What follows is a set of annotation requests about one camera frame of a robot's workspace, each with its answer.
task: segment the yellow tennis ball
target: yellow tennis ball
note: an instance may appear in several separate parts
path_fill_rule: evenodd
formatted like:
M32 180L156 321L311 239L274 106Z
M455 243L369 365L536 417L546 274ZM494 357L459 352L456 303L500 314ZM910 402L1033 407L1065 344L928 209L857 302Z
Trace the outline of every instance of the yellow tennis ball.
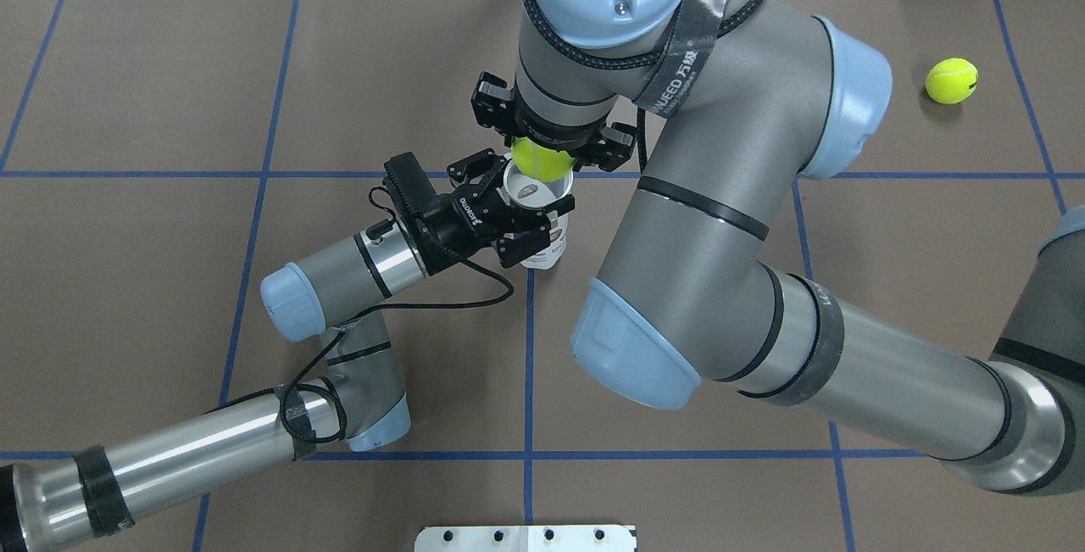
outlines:
M980 84L980 72L963 57L942 61L927 74L927 93L942 104L957 104L972 95Z
M512 162L521 174L539 181L558 181L573 170L576 163L572 155L564 151L547 150L529 138L512 139Z

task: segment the black strap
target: black strap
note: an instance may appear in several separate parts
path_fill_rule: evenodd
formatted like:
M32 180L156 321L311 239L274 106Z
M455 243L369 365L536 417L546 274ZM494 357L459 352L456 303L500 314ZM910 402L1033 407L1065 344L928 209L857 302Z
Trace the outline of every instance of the black strap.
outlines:
M681 188L680 184L658 180L655 177L640 177L640 180L637 181L637 189L643 189L644 192L656 193L659 196L668 197L668 200L685 204L687 207L697 208L698 211L702 211L706 216L716 217L717 220L724 220L724 222L731 223L732 227L752 234L756 240L768 239L767 224L758 222L737 208L728 207L723 202L713 201L709 196L693 192L693 190Z
M1048 374L1058 375L1058 377L1065 378L1071 383L1085 386L1085 363L1055 355L1052 351L1045 351L1031 344L999 338L995 345L994 355L1006 356L1006 358L1020 361L1036 370L1046 371Z
M380 351L387 350L387 348L392 348L391 342L375 344L375 346L369 348L361 348L360 351L353 351L353 354L333 356L332 359L328 360L328 365L339 365L339 363L345 363L348 361L354 361L356 359L361 359L363 358L363 356L371 356L373 354L379 354Z
M651 77L634 104L671 118L701 76L719 34L727 0L682 0L671 24L671 36Z
M128 512L128 504L120 493L120 485L113 475L113 466L105 457L101 445L80 450L72 459L79 472L82 501L87 505L87 517L94 537L115 535L136 524Z
M280 402L286 406L286 421L290 423L291 428L295 432L306 433L309 437L316 436L317 433L312 431L312 423L309 421L309 410L305 408L305 400L303 400L302 394L296 388L292 388L290 394L284 396L285 390L286 388L283 386L276 387L275 395L279 398ZM294 440L294 461L301 461L317 451L317 445L306 442L294 436L291 436L291 439Z
M388 292L388 286L384 284L384 279L381 278L381 271L376 270L373 257L372 255L369 255L369 249L366 247L366 242L361 239L361 232L354 235L354 243L357 244L361 258L366 259L366 267L369 269L369 274L372 274L373 282L376 282L376 288L381 291L382 296L384 296L384 298L392 297L392 292Z
M23 525L18 521L14 468L14 465L0 467L0 550L27 552L26 540L23 539Z
M791 377L791 381L776 390L767 394L749 394L740 390L739 394L748 398L763 398L776 406L795 406L799 402L814 397L821 390L829 378L832 377L837 365L840 363L841 355L844 352L844 316L840 311L840 305L835 297L809 279L795 277L791 278L802 282L806 291L814 298L815 312L817 312L817 332L814 335L814 348L806 358L806 363L800 368L799 373Z

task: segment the cable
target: cable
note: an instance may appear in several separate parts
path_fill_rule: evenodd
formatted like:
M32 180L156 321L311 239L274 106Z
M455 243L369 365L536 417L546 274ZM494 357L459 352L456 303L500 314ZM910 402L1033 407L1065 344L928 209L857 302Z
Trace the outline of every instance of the cable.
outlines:
M741 9L739 9L736 14L733 14L728 20L725 20L720 24L718 37L733 30L741 23L746 22L746 20L754 14L754 11L763 3L764 0L748 0ZM554 50L574 61L578 64L588 66L589 68L599 68L602 70L624 70L627 68L640 68L641 66L651 66L659 62L662 57L662 49L654 49L643 53L635 54L635 56L625 57L601 57L592 56L592 54L586 53L582 49L570 46L560 35L553 29L553 25L548 22L545 15L542 15L542 10L539 9L538 0L523 0L524 12L527 14L527 18L531 20L532 24L535 26L535 30L550 44Z
M642 174L648 165L648 138L644 134L644 111L640 107L637 107L637 133L634 138L637 140L637 165Z
M383 207L383 205L376 204L376 201L373 200L373 192L387 193L387 189L384 189L383 185L376 185L376 188L370 189L369 202L370 204L373 205L373 207L381 208L383 211L388 213L388 215L392 216L392 220L398 223L395 210L392 208ZM339 344L343 339L343 336L346 335L346 332L349 332L350 329L354 328L358 323L358 321L362 320L365 317L370 316L370 313L374 313L376 311L384 311L384 309L477 309L477 308L483 308L483 306L499 305L501 304L501 301L508 300L509 297L512 297L512 294L515 294L516 292L515 286L512 286L512 282L509 282L508 278L503 278L499 273L496 273L496 271L488 270L485 267L476 265L476 262L472 262L471 259L464 258L463 255L461 254L456 254L456 252L449 249L449 247L446 247L444 244L442 244L439 240L433 234L434 232L425 232L426 240L429 240L430 243L433 243L435 247L438 247L438 249L444 251L446 255L449 255L449 257L454 259L460 259L460 262L465 267L469 267L469 269L477 271L477 273L483 274L483 277L488 277L494 279L494 281L500 282L500 284L505 286L505 293L500 294L500 296L498 297L489 297L487 298L487 300L476 300L476 301L398 301L398 304L392 304L392 305L373 305L370 306L370 308L363 309L363 311L356 313L356 316L350 317L350 319L348 319L347 321L343 321L343 323L333 326L333 329L337 329L339 331L334 336L334 338L332 338L332 341L330 341L330 343L328 343L324 348L321 348L320 354L315 356L315 358L312 358L312 361L306 363L306 367L302 368L302 371L298 371L297 375L294 375L294 378L292 378L289 385L286 385L282 399L279 400L279 421L282 422L283 429L285 429L291 437L294 437L294 439L298 441L311 445L337 441L345 438L346 427L347 427L346 412L343 409L343 402L340 401L339 395L334 393L334 389L331 389L331 382L329 382L328 378L322 378L326 385L329 385L329 388L331 389L331 393L329 393L329 390L326 390L315 385L302 385L302 380L305 378L306 374L308 374L310 370L317 367L317 364L320 363L322 359L324 359L326 356L328 356L328 354L332 351L333 348L339 346ZM297 431L294 429L294 427L286 420L285 400L286 397L289 397L290 394L293 393L295 389L310 390L314 394L318 394L318 396L324 398L327 402L330 402L330 405L332 405L335 408L335 413L339 416L340 421L340 426L335 432L335 434L324 437L314 437L303 433L298 433Z

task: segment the gray robot arm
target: gray robot arm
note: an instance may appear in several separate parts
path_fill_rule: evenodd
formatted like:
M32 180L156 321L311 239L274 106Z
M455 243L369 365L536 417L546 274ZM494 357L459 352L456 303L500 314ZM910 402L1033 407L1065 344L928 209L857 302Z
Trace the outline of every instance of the gray robot arm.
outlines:
M212 489L309 457L316 446L283 427L281 398L295 432L345 437L355 451L407 433L403 374L382 313L369 313L349 329L328 363L328 375L289 394L283 387L268 389L127 444L98 445L71 460L0 467L0 548L47 552L112 536Z
M1085 454L1074 450L1082 441L1074 416L1085 415L1085 239L1063 231L1046 247L988 363L768 269L757 255L791 182L796 175L832 177L858 154L889 102L888 63L827 20L771 0L714 41L692 85L662 62L593 68L547 38L549 25L596 57L686 44L676 41L676 16L690 0L672 0L677 9L663 20L651 11L638 18L638 7L652 0L610 1L525 0L514 100L528 108L516 111L511 127L575 154L576 142L545 132L600 126L617 95L648 108L652 88L687 95L591 281L573 336L582 367L655 408L680 408L702 378L776 405L807 406L926 452L990 490L1085 487ZM746 1L723 0L722 18L744 11ZM601 9L590 14L585 7ZM623 22L623 11L631 22ZM592 39L595 31L608 36ZM1080 228L1083 216L1085 209L1073 211L1065 228Z

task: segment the blue tape line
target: blue tape line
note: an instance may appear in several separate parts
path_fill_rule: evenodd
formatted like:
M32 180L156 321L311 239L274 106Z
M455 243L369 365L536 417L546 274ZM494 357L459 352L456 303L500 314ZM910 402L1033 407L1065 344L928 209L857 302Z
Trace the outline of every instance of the blue tape line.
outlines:
M832 441L832 464L837 471L837 493L840 495L840 514L844 521L844 544L847 552L855 552L855 530L852 528L852 505L847 501L847 482L844 479L844 458L840 452L840 436L837 424L829 422L829 439Z
M203 531L207 525L207 508L210 504L210 493L200 498L200 513L196 515L196 532L192 536L192 552L203 549Z
M803 196L799 190L799 180L791 183L791 201L795 207L795 222L799 224L799 244L803 251L803 269L806 278L814 281L814 261L810 259L809 240L806 236L806 215L803 214ZM840 516L844 524L844 542L847 552L855 552L855 534L852 529L852 505L847 501L847 483L844 479L844 460L840 450L840 437L837 435L837 424L829 422L829 440L832 442L832 464L837 471L837 493L840 497Z
M584 178L584 180L639 180L640 174L620 174L620 172L602 172L602 170L582 170L579 174L574 174L576 178Z
M238 305L233 311L233 328L230 331L230 346L226 354L226 365L222 368L222 386L218 393L220 406L230 396L230 381L233 377L233 359L238 354L238 341L241 336L241 316L245 309L245 297L248 296L248 277L253 270L253 254L256 251L256 236L259 234L260 216L264 213L264 195L267 193L268 175L271 167L271 155L275 154L275 136L279 127L279 108L282 105L282 92L286 86L286 69L290 66L290 49L294 42L294 25L297 22L297 7L301 0L294 0L290 10L290 24L286 27L286 42L282 50L282 65L279 67L279 85L276 88L275 104L271 107L271 124L268 126L267 146L264 149L264 165L260 168L260 184L256 189L256 204L253 205L253 223L248 228L248 244L245 247L245 262L241 270L241 286L238 290Z
M1010 42L1010 31L1006 27L1006 15L1003 13L1000 0L994 0L995 13L998 15L998 27L1003 30L1003 42L1006 43L1006 53L1010 56L1010 66L1013 68L1013 76L1018 80L1018 89L1021 91L1021 99L1024 100L1025 111L1029 112L1029 123L1032 124L1032 131L1036 136L1036 145L1039 146L1039 155L1044 158L1044 167L1047 169L1047 178L1051 181L1051 190L1055 193L1055 202L1059 205L1059 211L1067 215L1067 204L1062 201L1062 190L1059 189L1059 180L1055 175L1055 166L1051 165L1051 157L1047 151L1047 143L1039 130L1039 123L1036 120L1036 112L1032 107L1032 100L1029 97L1029 89L1024 86L1024 77L1021 76L1021 68L1017 62L1017 54L1013 53L1013 43Z
M0 451L0 461L65 461L68 450ZM467 450L418 452L318 452L309 461L523 461L519 450ZM832 459L833 451L808 450L533 450L532 461L748 461L781 459ZM922 452L896 448L843 449L843 459L922 459Z
M442 170L426 172L426 177L439 180L448 177ZM599 174L601 177L577 178L612 178L610 174ZM184 178L256 178L264 177L261 170L3 170L0 177L10 178L165 178L166 180L184 180ZM269 170L268 178L272 180L322 180L322 178L363 178L363 180L380 180L384 170ZM1085 180L1085 174L1055 174L1059 180ZM840 180L1047 180L1047 174L926 174L896 172L896 170L856 170L856 172L838 174Z
M536 450L535 461L748 461L831 459L830 450Z
M527 270L526 352L524 355L524 524L535 521L535 270Z
M1047 174L844 172L841 180L1046 180Z
M15 134L18 134L20 123L23 123L23 113L26 111L26 104L30 101L30 92L34 91L34 84L38 81L38 70L41 69L42 61L46 61L46 51L49 49L49 42L53 38L53 30L56 29L56 23L61 17L61 9L64 7L64 0L56 0L56 5L53 8L53 16L49 20L49 26L46 28L46 36L41 39L41 47L38 49L38 56L34 59L34 66L30 68L30 77L26 80L26 88L23 88L23 98L18 101L18 107L15 111L15 118L11 120L11 130L8 130L8 140L3 143L3 153L0 154L0 172L3 172L4 166L8 166L8 157L11 155L11 147L15 145Z
M795 207L795 222L799 224L799 247L803 251L803 271L810 281L814 279L814 266L810 262L810 246L806 240L806 216L803 215L803 195L799 192L799 180L791 183L791 202Z
M165 178L166 180L216 180L216 178L259 178L259 170L4 170L3 177L23 178Z
M851 450L840 450L841 459L924 459L926 454L918 450L904 448L856 448Z
M421 452L318 452L306 461L523 461L519 450L421 451Z
M75 454L67 450L9 450L0 451L3 461L62 461Z

